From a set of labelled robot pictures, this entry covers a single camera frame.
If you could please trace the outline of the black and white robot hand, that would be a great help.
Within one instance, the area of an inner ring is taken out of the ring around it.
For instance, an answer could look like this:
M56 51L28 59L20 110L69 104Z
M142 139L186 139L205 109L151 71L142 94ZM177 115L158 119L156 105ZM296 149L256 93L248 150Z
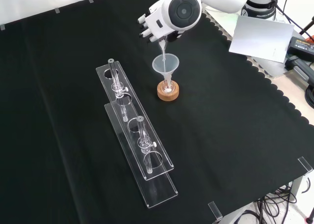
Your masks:
M137 22L141 24L139 37L148 38L148 43L153 43L163 39L173 42L180 38L184 31L177 31L170 28L162 16L161 8L164 0L154 3L148 11L138 18Z

